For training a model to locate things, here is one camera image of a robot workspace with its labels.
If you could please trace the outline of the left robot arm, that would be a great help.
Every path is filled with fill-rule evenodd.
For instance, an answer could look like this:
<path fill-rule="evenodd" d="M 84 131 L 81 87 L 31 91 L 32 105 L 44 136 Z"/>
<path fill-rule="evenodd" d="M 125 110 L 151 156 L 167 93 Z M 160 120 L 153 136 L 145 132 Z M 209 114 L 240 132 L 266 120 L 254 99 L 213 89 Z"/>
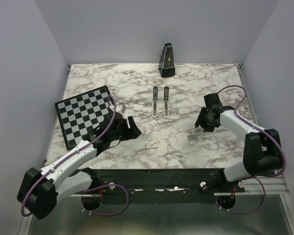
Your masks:
<path fill-rule="evenodd" d="M 132 116 L 124 118 L 119 112 L 106 115 L 104 121 L 89 130 L 66 155 L 41 169 L 32 167 L 26 171 L 17 194 L 21 215 L 34 215 L 42 219 L 52 212 L 63 197 L 80 191 L 96 192 L 99 187 L 96 178 L 82 173 L 77 179 L 73 173 L 110 148 L 112 142 L 134 140 L 141 133 Z"/>

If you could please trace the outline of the light blue stapler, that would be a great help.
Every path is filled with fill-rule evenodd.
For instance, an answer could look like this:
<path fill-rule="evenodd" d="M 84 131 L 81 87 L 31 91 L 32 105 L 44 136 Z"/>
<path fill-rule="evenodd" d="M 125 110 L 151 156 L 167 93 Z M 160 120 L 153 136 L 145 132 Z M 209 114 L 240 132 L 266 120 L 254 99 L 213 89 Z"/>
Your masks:
<path fill-rule="evenodd" d="M 153 86 L 152 89 L 152 117 L 156 118 L 158 116 L 158 86 Z"/>

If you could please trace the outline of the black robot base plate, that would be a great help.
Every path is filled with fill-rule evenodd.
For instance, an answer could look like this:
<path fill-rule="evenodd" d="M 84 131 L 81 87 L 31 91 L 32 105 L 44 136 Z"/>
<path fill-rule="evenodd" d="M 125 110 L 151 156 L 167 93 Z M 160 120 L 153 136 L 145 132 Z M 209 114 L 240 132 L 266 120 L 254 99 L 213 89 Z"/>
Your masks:
<path fill-rule="evenodd" d="M 82 169 L 60 185 L 48 180 L 42 185 L 41 203 L 53 208 L 57 202 L 81 194 L 87 205 L 203 203 L 220 195 L 232 202 L 245 192 L 243 180 L 226 181 L 222 169 Z"/>

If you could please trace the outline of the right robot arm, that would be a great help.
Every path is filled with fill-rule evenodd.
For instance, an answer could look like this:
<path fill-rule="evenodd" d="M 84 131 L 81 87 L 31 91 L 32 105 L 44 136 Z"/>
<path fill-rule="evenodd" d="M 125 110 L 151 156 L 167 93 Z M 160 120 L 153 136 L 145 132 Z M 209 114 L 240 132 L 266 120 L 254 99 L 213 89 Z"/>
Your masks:
<path fill-rule="evenodd" d="M 231 106 L 224 106 L 217 93 L 204 96 L 205 106 L 201 108 L 195 127 L 204 132 L 213 132 L 223 126 L 244 141 L 243 158 L 228 166 L 216 179 L 216 187 L 222 192 L 233 187 L 233 182 L 252 176 L 269 176 L 283 168 L 285 163 L 279 133 L 275 129 L 264 129 L 235 113 Z"/>

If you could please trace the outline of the white staple box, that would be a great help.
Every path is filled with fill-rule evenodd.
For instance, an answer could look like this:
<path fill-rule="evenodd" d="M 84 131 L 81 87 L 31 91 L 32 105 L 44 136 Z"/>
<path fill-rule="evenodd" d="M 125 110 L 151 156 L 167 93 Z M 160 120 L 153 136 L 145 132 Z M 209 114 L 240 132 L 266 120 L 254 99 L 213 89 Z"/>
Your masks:
<path fill-rule="evenodd" d="M 156 149 L 158 144 L 156 141 L 146 143 L 146 149 Z"/>

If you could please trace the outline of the small grey staple tray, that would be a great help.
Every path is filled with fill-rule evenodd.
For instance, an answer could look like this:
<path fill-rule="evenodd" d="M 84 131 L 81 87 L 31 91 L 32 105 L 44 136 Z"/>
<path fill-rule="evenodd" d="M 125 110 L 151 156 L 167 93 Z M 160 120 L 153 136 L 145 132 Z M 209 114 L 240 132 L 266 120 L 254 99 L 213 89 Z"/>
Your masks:
<path fill-rule="evenodd" d="M 188 141 L 197 141 L 199 140 L 198 134 L 191 134 L 187 136 Z"/>

